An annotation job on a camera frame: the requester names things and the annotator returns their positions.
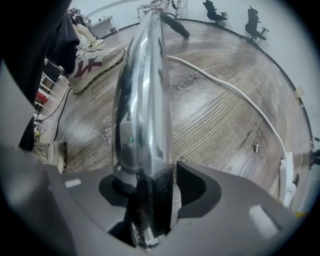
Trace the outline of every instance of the metal screw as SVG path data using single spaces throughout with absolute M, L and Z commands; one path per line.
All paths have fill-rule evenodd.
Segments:
M 258 147 L 259 147 L 259 146 L 260 146 L 259 144 L 253 145 L 253 150 L 254 150 L 254 152 L 258 152 Z

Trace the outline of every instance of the black office chair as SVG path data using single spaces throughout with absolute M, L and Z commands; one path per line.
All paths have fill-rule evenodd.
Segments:
M 221 15 L 217 14 L 216 13 L 217 9 L 215 9 L 214 4 L 211 1 L 206 0 L 205 2 L 203 2 L 203 5 L 208 11 L 206 15 L 208 16 L 209 20 L 215 21 L 216 24 L 218 24 L 221 21 L 227 20 L 227 18 L 225 17 L 227 13 L 221 12 Z
M 251 35 L 252 41 L 257 38 L 266 40 L 266 38 L 263 36 L 263 33 L 265 31 L 268 31 L 268 32 L 270 31 L 264 27 L 262 28 L 262 32 L 257 31 L 258 23 L 261 23 L 257 15 L 258 11 L 256 9 L 253 9 L 250 5 L 249 7 L 250 7 L 250 9 L 248 9 L 249 20 L 248 20 L 248 23 L 245 25 L 245 31 Z

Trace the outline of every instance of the wooden floor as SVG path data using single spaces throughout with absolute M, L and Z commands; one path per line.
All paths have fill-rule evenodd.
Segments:
M 180 57 L 245 92 L 269 118 L 287 152 L 294 156 L 295 173 L 308 170 L 310 133 L 301 106 L 276 66 L 238 36 L 203 23 L 183 21 L 190 38 L 164 27 L 167 55 Z M 127 47 L 137 26 L 107 37 L 102 48 Z M 193 69 L 168 61 L 172 98 L 174 159 L 189 161 L 248 178 L 278 197 L 283 156 L 275 135 L 257 111 L 236 92 Z M 69 94 L 57 140 L 67 142 L 66 172 L 111 166 L 112 106 L 118 65 L 100 76 L 81 95 Z M 56 109 L 67 89 L 56 85 Z M 43 122 L 41 140 L 52 141 L 56 114 Z M 253 145 L 259 144 L 258 152 Z

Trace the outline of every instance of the power plug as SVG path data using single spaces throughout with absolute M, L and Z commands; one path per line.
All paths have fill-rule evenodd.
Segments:
M 290 207 L 296 192 L 294 181 L 294 159 L 292 152 L 287 152 L 280 164 L 280 193 L 279 200 L 287 208 Z

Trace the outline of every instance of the sneaker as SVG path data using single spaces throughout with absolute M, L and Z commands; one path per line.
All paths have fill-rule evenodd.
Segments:
M 56 166 L 59 173 L 63 173 L 66 167 L 66 143 L 54 141 L 53 143 L 34 142 L 32 152 L 41 158 L 44 164 Z
M 125 55 L 123 47 L 95 50 L 77 46 L 77 50 L 74 71 L 68 75 L 73 94 L 82 93 L 96 76 L 120 63 Z
M 103 41 L 104 41 L 103 39 L 97 39 L 97 40 L 94 42 L 93 47 L 95 48 L 95 47 L 101 45 Z

